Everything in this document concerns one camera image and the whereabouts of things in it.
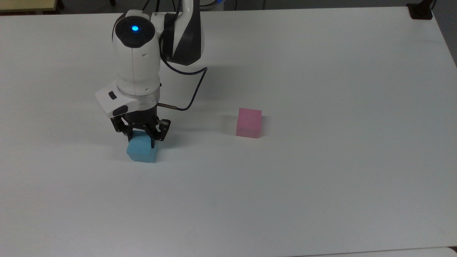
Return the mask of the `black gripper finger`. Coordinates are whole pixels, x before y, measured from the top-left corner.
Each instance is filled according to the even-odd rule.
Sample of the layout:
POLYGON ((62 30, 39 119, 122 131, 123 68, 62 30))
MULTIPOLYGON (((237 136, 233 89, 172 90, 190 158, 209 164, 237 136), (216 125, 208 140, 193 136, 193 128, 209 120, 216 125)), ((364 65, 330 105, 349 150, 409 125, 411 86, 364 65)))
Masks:
POLYGON ((156 141, 163 141, 169 131, 171 121, 168 119, 157 119, 150 122, 151 148, 155 148, 156 141))
POLYGON ((128 142, 130 142, 133 137, 133 125, 129 122, 125 124, 122 116, 112 117, 110 118, 110 121, 116 132, 122 133, 124 136, 127 137, 128 142))

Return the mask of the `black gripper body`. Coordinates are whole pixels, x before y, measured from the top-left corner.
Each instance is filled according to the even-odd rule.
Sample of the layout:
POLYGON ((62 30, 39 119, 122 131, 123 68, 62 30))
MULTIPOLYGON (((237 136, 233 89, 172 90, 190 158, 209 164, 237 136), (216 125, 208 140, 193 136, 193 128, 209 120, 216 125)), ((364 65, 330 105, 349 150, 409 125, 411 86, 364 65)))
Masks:
POLYGON ((157 130, 157 107, 126 113, 121 117, 127 122, 127 130, 123 132, 125 135, 132 135, 133 129, 144 130, 152 135, 159 134, 157 130))

